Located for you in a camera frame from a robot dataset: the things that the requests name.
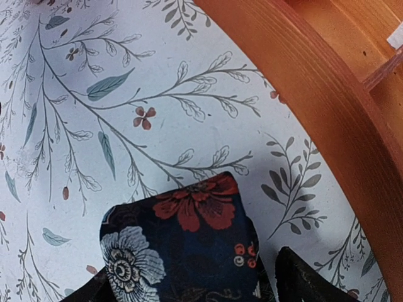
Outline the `dark floral tie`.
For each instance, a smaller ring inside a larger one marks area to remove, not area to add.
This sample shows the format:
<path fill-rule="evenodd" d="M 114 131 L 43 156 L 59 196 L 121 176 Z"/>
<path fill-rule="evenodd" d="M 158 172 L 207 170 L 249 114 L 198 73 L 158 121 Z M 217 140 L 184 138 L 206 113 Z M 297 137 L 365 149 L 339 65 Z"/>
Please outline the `dark floral tie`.
<path fill-rule="evenodd" d="M 229 172 L 112 207 L 99 239 L 117 301 L 275 298 Z"/>

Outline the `orange wooden compartment tray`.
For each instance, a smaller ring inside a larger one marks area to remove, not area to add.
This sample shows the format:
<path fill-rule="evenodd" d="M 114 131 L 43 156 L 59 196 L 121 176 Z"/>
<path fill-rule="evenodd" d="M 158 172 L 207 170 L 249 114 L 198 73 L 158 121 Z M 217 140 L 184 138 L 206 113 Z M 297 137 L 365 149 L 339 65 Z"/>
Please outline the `orange wooden compartment tray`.
<path fill-rule="evenodd" d="M 198 1 L 271 81 L 357 215 L 402 300 L 402 150 L 367 88 L 285 1 Z"/>

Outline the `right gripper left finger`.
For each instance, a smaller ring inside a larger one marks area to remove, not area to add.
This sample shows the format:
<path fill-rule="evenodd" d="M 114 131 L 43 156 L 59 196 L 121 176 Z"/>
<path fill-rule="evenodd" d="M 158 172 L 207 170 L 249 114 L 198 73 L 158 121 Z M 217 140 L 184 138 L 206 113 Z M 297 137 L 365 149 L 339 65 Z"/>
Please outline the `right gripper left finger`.
<path fill-rule="evenodd" d="M 73 301 L 109 301 L 109 283 L 106 273 L 97 273 L 85 285 L 62 300 L 62 302 Z"/>

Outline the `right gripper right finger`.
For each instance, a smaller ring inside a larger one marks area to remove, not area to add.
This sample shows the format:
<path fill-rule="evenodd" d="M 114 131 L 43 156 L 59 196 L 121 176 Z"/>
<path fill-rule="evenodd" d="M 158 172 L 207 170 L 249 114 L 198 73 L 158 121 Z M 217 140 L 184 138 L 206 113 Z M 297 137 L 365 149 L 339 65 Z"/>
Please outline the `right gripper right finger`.
<path fill-rule="evenodd" d="M 279 302 L 352 302 L 357 299 L 333 286 L 290 247 L 282 247 L 275 261 Z"/>

